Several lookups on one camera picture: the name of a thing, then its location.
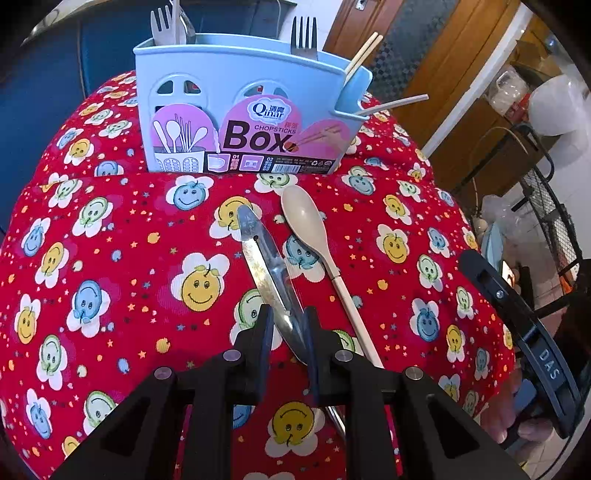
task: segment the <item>red floral tablecloth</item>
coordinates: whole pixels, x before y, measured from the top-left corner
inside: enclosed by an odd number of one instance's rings
[[[466,219],[388,112],[330,176],[147,173],[129,72],[62,126],[2,245],[2,421],[37,475],[50,476],[152,369],[197,367],[253,325],[261,298],[242,258],[241,204],[262,216],[302,304],[359,352],[324,268],[282,217],[281,192],[296,183],[323,212],[386,368],[418,365],[470,415],[482,408],[513,369],[511,337],[457,270],[475,247]],[[277,333],[264,401],[234,414],[236,480],[345,477],[343,444]]]

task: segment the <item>spoon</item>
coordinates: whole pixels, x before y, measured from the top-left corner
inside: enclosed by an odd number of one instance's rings
[[[177,152],[177,140],[181,136],[181,126],[175,120],[166,122],[166,133],[173,141],[173,153]]]
[[[365,356],[376,367],[384,368],[378,351],[374,347],[374,343],[359,315],[357,307],[353,303],[351,294],[347,290],[347,286],[340,276],[340,271],[330,254],[326,229],[324,228],[324,223],[322,218],[320,218],[320,212],[314,200],[312,200],[303,188],[292,185],[283,190],[281,208],[283,209],[283,215],[287,223],[295,235],[322,259],[326,270],[328,270],[329,277],[339,294],[340,301],[347,312],[347,316],[351,324],[353,324],[353,329]]]

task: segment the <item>metal screw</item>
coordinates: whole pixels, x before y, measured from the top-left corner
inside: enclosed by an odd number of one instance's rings
[[[167,378],[170,378],[170,376],[172,374],[173,374],[173,371],[171,369],[169,369],[168,367],[158,367],[154,371],[154,376],[156,378],[158,378],[158,380],[166,380]]]
[[[423,377],[423,370],[419,367],[408,367],[404,374],[411,380],[421,380]]]
[[[223,359],[226,362],[235,362],[236,360],[240,360],[240,357],[242,356],[242,354],[238,351],[238,350],[226,350],[223,353]]]
[[[351,350],[339,350],[335,353],[335,358],[339,362],[350,362],[353,359],[353,352]]]

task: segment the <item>knife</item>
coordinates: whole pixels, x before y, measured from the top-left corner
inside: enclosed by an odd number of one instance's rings
[[[273,237],[247,205],[237,209],[242,252],[256,287],[266,304],[275,310],[275,327],[295,357],[304,365],[308,352],[304,341],[306,317],[291,284],[285,261]],[[345,440],[345,421],[336,407],[327,407],[327,415]]]

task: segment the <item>silver fork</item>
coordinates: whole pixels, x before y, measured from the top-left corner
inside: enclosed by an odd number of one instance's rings
[[[156,14],[154,10],[150,12],[150,27],[152,29],[152,37],[154,38],[155,45],[176,45],[178,43],[178,39],[180,37],[186,38],[184,35],[183,26],[179,22],[173,21],[173,16],[176,12],[174,12],[173,6],[173,13],[171,14],[170,8],[168,5],[164,6],[164,10],[166,12],[166,20],[168,21],[167,24],[164,23],[164,16],[162,14],[162,9],[158,9],[158,18],[160,20],[160,28],[158,28],[158,24],[156,23]]]
[[[294,17],[291,26],[291,54],[305,59],[318,60],[316,17],[312,20],[312,41],[310,44],[310,17],[306,21],[306,46],[304,46],[304,17],[300,17],[300,42],[296,44],[297,35],[297,17]]]

